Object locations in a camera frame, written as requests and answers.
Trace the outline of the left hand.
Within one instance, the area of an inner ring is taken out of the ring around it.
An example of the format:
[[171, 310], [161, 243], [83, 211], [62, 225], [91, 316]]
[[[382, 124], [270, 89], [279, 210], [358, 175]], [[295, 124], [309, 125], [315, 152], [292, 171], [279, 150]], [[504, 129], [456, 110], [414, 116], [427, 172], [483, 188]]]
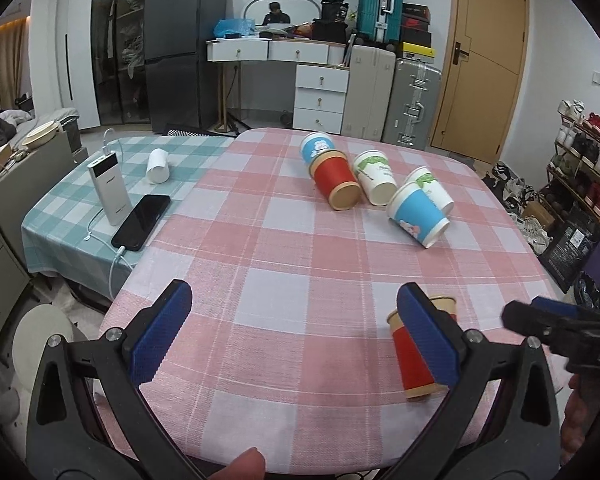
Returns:
[[210, 480], [263, 480], [265, 458], [257, 448], [248, 448], [230, 464], [212, 474]]

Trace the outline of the right hand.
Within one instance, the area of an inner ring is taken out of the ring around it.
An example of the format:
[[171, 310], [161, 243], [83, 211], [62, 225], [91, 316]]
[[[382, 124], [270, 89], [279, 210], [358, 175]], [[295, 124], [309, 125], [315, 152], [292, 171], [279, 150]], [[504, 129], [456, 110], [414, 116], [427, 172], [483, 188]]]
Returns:
[[585, 440], [584, 423], [588, 417], [588, 407], [581, 398], [580, 376], [570, 378], [570, 397], [565, 407], [565, 419], [560, 428], [560, 464], [565, 466], [583, 445]]

